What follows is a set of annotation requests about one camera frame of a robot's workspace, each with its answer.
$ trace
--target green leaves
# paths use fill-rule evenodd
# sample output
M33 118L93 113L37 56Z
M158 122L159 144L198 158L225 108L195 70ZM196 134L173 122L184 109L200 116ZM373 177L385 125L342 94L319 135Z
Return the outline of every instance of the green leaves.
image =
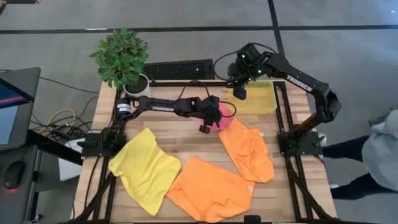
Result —
M137 37L137 33L122 28L114 30L106 40L99 41L99 50L90 57L99 65L101 79L116 88L135 84L149 58L147 43Z

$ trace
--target gray hoodie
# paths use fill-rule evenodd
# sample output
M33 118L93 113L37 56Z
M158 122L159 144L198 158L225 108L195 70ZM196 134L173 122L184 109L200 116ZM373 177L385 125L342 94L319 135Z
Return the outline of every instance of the gray hoodie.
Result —
M362 149L366 169L379 185L398 191L398 110L372 132Z

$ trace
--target white pot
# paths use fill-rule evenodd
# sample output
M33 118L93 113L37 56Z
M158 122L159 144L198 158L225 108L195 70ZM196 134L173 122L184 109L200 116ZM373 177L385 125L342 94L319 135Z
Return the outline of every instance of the white pot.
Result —
M123 90L126 92L126 94L130 95L130 96L135 96L135 97L140 97L140 96L150 96L150 89L149 89L149 79L148 77L146 77L144 74L139 74L140 75L140 79L137 82L137 86L128 86L127 88L130 91L126 90L126 86L123 85Z

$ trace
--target desk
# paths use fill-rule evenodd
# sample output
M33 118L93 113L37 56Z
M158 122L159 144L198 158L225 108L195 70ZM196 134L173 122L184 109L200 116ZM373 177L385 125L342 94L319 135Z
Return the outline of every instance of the desk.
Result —
M294 123L301 123L310 116L307 97L303 90L289 83L286 84ZM226 88L208 88L211 95L218 96L221 100L228 100L228 91ZM151 92L153 97L176 99L181 89L182 87L152 87ZM111 89L106 83L103 83L95 111L93 129L107 127L111 119L115 94L115 89ZM188 87L183 97L189 96L204 98L206 96L206 91L203 87ZM279 97L281 106L283 106L281 94L279 94ZM284 158L279 153L279 145L277 143L276 133L279 130L279 126L276 113L237 114L237 117L248 128L262 129L264 141L269 149L269 157L274 165L275 178L265 184L257 183L254 188L251 209L243 214L227 219L226 221L243 222L243 216L245 215L259 215L263 222L294 221L294 211L292 208L289 183L287 181L285 162ZM203 134L198 131L199 124L199 119L181 118L173 113L147 111L142 113L137 119L127 123L126 134L127 139L131 139L144 128L150 128L155 134L159 146L166 153L180 159L182 165L184 165L189 157L195 156L239 174L221 144L218 138L218 132ZM77 215L83 210L88 180L95 160L95 158L89 158L83 163L83 169L75 197L75 210ZM309 191L325 211L329 213L329 215L335 217L336 212L323 164L313 156L302 156L302 160ZM88 202L90 202L98 188L101 162L102 160L99 161L93 175ZM108 193L105 192L99 218L104 217L107 196ZM300 200L301 214L305 217L305 207L303 205L301 193L298 194L298 197ZM167 197L159 213L155 217L152 217L133 201L125 191L120 179L118 179L116 182L111 222L194 222L194 220L183 210L174 205Z

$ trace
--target yellow cable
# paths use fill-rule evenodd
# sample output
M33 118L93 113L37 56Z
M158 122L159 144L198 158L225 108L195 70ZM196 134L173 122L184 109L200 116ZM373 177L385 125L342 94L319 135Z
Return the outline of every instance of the yellow cable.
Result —
M56 117L56 115L58 115L58 114L60 114L60 113L63 113L63 112L67 112L67 111L69 111L69 112L71 112L71 113L73 114L73 121L72 121L72 124L70 125L70 128L68 129L68 131L69 131L69 130L72 128L72 126L75 124L75 121L76 121L76 114L75 114L75 112L74 112L73 110L71 110L71 109L64 109L64 110L60 110L60 111L56 112L56 113L49 119L49 121L47 122L46 126L48 126L49 124L51 124L52 120L54 119L54 117ZM39 134L41 134L45 129L46 129L46 127L43 127L43 128L39 131Z

